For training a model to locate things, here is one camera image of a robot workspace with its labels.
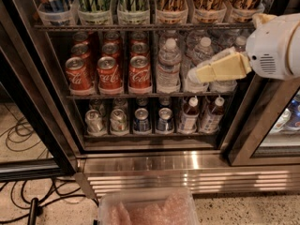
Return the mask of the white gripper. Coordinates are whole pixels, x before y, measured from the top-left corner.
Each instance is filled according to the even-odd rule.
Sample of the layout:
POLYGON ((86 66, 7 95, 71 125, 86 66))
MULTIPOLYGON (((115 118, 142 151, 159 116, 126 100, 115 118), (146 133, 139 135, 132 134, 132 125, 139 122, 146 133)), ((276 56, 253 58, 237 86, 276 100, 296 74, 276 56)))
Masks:
POLYGON ((299 78, 300 13, 255 13, 252 22, 255 31, 247 38, 247 55, 234 47, 225 49, 192 68, 187 77, 193 83, 233 81, 246 78, 252 68, 263 78, 299 78))

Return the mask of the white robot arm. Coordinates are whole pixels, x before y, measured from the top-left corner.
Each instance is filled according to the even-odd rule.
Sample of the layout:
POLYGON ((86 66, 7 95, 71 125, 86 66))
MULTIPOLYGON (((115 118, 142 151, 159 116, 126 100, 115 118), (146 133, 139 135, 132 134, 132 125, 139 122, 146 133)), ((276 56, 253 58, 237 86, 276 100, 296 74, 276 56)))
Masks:
POLYGON ((262 78, 290 80, 300 77, 300 14, 252 16, 255 31, 247 38, 246 50, 225 49, 192 68, 193 83, 245 78, 254 71, 262 78))

